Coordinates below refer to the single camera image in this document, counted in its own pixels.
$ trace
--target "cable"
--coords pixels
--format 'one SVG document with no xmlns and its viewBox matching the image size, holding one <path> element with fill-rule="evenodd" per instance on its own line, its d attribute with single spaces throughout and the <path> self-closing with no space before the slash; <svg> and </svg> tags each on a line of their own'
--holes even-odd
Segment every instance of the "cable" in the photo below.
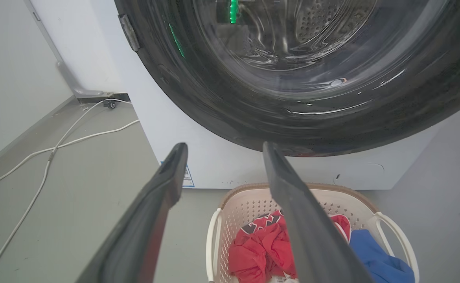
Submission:
<svg viewBox="0 0 460 283">
<path fill-rule="evenodd" d="M 121 127 L 121 128 L 118 128 L 118 129 L 115 129 L 115 130 L 110 130 L 110 131 L 103 131 L 103 132 L 99 132 L 97 134 L 91 134 L 90 136 L 84 136 L 83 138 L 78 138 L 77 140 L 73 140 L 73 141 L 70 141 L 69 143 L 65 143 L 63 145 L 59 145 L 59 148 L 61 147 L 67 147 L 68 145 L 72 145 L 74 143 L 77 143 L 77 142 L 80 142 L 82 140 L 86 140 L 88 138 L 93 138 L 94 136 L 100 136 L 102 134 L 111 134 L 112 132 L 117 132 L 117 131 L 121 131 L 123 129 L 125 129 L 126 127 L 129 127 L 135 123 L 139 122 L 139 120 L 135 120 L 135 121 L 132 121 L 131 123 L 128 123 L 126 124 L 125 126 Z M 22 160 L 21 163 L 18 163 L 18 165 L 16 165 L 13 169 L 11 169 L 8 173 L 6 173 L 5 175 L 2 175 L 0 177 L 0 181 L 2 179 L 5 179 L 5 177 L 7 177 L 9 174 L 13 173 L 16 169 L 18 169 L 19 167 L 21 167 L 24 163 L 26 163 L 27 161 L 29 161 L 31 158 L 33 158 L 34 156 L 38 155 L 38 154 L 41 154 L 41 153 L 45 153 L 45 152 L 49 152 L 53 150 L 53 147 L 49 148 L 49 149 L 46 149 L 46 150 L 42 150 L 42 151 L 37 151 L 37 152 L 33 152 L 32 154 L 29 154 L 26 158 L 24 158 L 24 160 Z"/>
<path fill-rule="evenodd" d="M 105 99 L 105 100 L 102 100 L 100 102 L 97 102 L 94 106 L 90 107 L 90 109 L 88 109 L 83 115 L 81 115 L 81 117 L 76 120 L 76 122 L 74 122 L 74 124 L 72 124 L 72 126 L 69 128 L 69 130 L 64 134 L 64 136 L 59 140 L 59 142 L 57 143 L 57 145 L 55 145 L 55 147 L 52 147 L 51 149 L 47 149 L 47 150 L 43 150 L 43 151 L 40 151 L 40 152 L 35 152 L 34 154 L 30 154 L 29 156 L 27 156 L 19 165 L 15 166 L 12 170 L 10 170 L 10 172 L 8 172 L 6 175 L 0 177 L 0 180 L 5 178 L 6 176 L 8 176 L 9 174 L 11 174 L 11 172 L 13 172 L 15 169 L 17 169 L 18 167 L 20 167 L 20 165 L 22 165 L 23 163 L 25 163 L 25 161 L 27 161 L 30 157 L 32 156 L 35 156 L 36 154 L 40 154 L 41 152 L 45 152 L 45 151 L 50 151 L 52 150 L 52 152 L 50 153 L 50 157 L 48 158 L 48 162 L 46 163 L 46 167 L 45 167 L 45 173 L 43 174 L 43 180 L 41 180 L 41 184 L 40 184 L 40 187 L 38 188 L 38 191 L 36 192 L 36 194 L 34 195 L 33 199 L 31 200 L 31 203 L 29 204 L 29 206 L 27 207 L 26 211 L 24 212 L 24 215 L 22 215 L 22 218 L 20 218 L 20 221 L 18 221 L 17 225 L 15 226 L 15 228 L 13 229 L 13 231 L 11 231 L 11 234 L 9 235 L 8 239 L 6 240 L 5 244 L 2 246 L 2 248 L 0 249 L 0 258 L 1 256 L 3 255 L 3 253 L 5 252 L 5 249 L 7 248 L 8 244 L 11 242 L 11 239 L 13 238 L 13 236 L 15 235 L 15 233 L 17 232 L 18 228 L 21 226 L 22 222 L 24 221 L 24 219 L 27 217 L 27 214 L 29 213 L 29 211 L 31 210 L 31 208 L 33 207 L 34 205 L 34 202 L 36 201 L 36 199 L 38 198 L 38 195 L 40 194 L 41 192 L 41 189 L 43 188 L 43 185 L 45 184 L 45 181 L 46 181 L 46 177 L 48 175 L 48 169 L 50 168 L 50 163 L 52 162 L 53 160 L 53 157 L 55 155 L 55 152 L 57 151 L 57 149 L 59 147 L 63 147 L 63 146 L 66 146 L 66 145 L 70 145 L 72 143 L 76 143 L 78 142 L 79 140 L 85 140 L 86 138 L 90 138 L 91 136 L 98 136 L 99 134 L 103 134 L 103 133 L 99 133 L 99 134 L 94 134 L 94 135 L 91 135 L 91 136 L 86 136 L 84 138 L 79 138 L 77 140 L 73 140 L 69 143 L 67 143 L 66 145 L 61 145 L 61 142 L 66 138 L 66 136 L 69 134 L 69 132 L 73 129 L 73 127 L 90 111 L 92 110 L 94 107 L 96 107 L 97 105 L 99 105 L 100 103 L 104 102 L 104 101 L 108 101 L 108 100 L 115 100 L 115 101 L 120 101 L 120 102 L 125 102 L 125 103 L 128 103 L 128 104 L 132 104 L 131 102 L 127 102 L 127 101 L 123 101 L 123 100 L 119 100 L 119 99 L 114 99 L 114 98 L 109 98 L 109 99 Z M 130 124 L 128 124 L 126 127 L 130 126 L 131 124 L 135 123 L 137 121 L 134 121 Z"/>
</svg>

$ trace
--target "basket handle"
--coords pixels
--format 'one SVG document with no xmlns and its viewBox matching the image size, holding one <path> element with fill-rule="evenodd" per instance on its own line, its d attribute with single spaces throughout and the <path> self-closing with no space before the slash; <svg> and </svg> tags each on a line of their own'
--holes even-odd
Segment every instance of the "basket handle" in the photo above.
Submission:
<svg viewBox="0 0 460 283">
<path fill-rule="evenodd" d="M 209 222 L 209 229 L 207 229 L 207 239 L 205 242 L 205 269 L 207 271 L 207 279 L 209 282 L 214 282 L 214 269 L 213 266 L 217 265 L 217 262 L 213 262 L 213 252 L 212 252 L 212 239 L 214 238 L 214 226 L 216 225 L 216 221 L 218 219 L 221 219 L 221 208 L 216 209 L 214 214 L 211 217 L 211 222 Z M 216 231 L 216 245 L 219 243 L 217 242 L 217 239 L 219 238 L 219 233 L 221 229 L 221 221 L 219 222 L 220 225 L 218 226 L 218 230 Z"/>
<path fill-rule="evenodd" d="M 392 252 L 392 249 L 389 245 L 386 235 L 384 234 L 382 230 L 381 222 L 384 222 L 385 224 L 387 224 L 387 226 L 389 226 L 389 228 L 396 235 L 397 239 L 399 240 L 399 243 L 401 244 L 401 247 L 405 251 L 405 257 L 407 259 L 408 265 L 414 271 L 415 283 L 419 283 L 419 265 L 417 264 L 417 258 L 415 257 L 414 249 L 412 248 L 412 245 L 410 244 L 410 241 L 406 237 L 405 233 L 403 233 L 403 230 L 401 230 L 401 228 L 396 224 L 396 222 L 394 222 L 387 215 L 384 215 L 382 212 L 378 211 L 377 213 L 375 213 L 375 216 L 376 216 L 377 230 L 379 231 L 379 234 L 382 237 L 383 243 L 386 246 L 388 254 L 390 256 L 394 256 L 394 253 Z"/>
</svg>

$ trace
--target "blue clothing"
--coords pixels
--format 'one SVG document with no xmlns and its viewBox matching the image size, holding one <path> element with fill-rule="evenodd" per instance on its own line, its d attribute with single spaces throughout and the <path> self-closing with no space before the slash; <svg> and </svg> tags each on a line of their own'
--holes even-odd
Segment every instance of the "blue clothing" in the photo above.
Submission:
<svg viewBox="0 0 460 283">
<path fill-rule="evenodd" d="M 368 230 L 354 230 L 349 246 L 375 283 L 414 283 L 413 270 L 399 258 L 388 255 Z"/>
</svg>

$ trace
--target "beige plastic basket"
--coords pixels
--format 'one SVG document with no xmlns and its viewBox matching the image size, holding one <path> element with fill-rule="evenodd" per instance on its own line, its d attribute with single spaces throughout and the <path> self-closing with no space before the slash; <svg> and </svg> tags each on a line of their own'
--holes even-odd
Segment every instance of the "beige plastic basket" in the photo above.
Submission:
<svg viewBox="0 0 460 283">
<path fill-rule="evenodd" d="M 389 255 L 394 256 L 381 228 L 381 222 L 387 224 L 401 243 L 408 265 L 415 273 L 415 282 L 419 283 L 419 268 L 412 246 L 394 221 L 379 212 L 366 197 L 354 190 L 326 184 L 307 186 L 327 214 L 347 216 L 353 230 L 368 229 L 376 242 Z M 209 282 L 237 282 L 237 279 L 228 273 L 228 248 L 237 231 L 258 216 L 278 209 L 280 207 L 272 199 L 267 183 L 239 186 L 225 195 L 219 208 L 212 215 L 207 232 L 206 269 Z"/>
</svg>

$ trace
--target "washing machine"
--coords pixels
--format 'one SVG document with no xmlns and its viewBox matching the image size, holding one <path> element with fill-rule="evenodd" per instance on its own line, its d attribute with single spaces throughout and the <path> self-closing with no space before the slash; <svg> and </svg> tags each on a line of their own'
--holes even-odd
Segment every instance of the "washing machine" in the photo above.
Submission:
<svg viewBox="0 0 460 283">
<path fill-rule="evenodd" d="M 158 159 L 185 188 L 266 182 L 264 141 L 305 182 L 391 189 L 460 110 L 460 0 L 115 0 L 97 9 Z"/>
</svg>

